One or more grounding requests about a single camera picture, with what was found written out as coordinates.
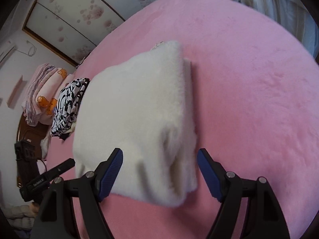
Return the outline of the person's left hand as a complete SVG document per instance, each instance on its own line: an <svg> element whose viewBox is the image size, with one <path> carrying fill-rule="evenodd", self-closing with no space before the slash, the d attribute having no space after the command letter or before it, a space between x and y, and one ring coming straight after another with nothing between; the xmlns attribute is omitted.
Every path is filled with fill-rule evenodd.
<svg viewBox="0 0 319 239"><path fill-rule="evenodd" d="M32 202L32 203L30 204L30 210L31 210L31 212L32 212L34 215L37 215L37 214L39 213L39 208L40 208L40 206L39 206L39 204L37 204L37 203Z"/></svg>

